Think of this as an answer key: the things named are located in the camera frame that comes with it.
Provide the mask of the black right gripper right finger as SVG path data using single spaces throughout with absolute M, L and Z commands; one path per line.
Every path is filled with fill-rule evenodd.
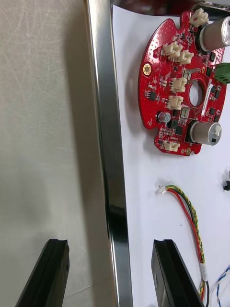
M 158 306 L 204 305 L 173 240 L 154 240 L 151 269 Z

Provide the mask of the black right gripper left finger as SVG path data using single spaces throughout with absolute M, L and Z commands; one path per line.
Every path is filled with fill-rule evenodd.
M 18 299 L 17 307 L 61 307 L 69 274 L 67 240 L 49 239 Z

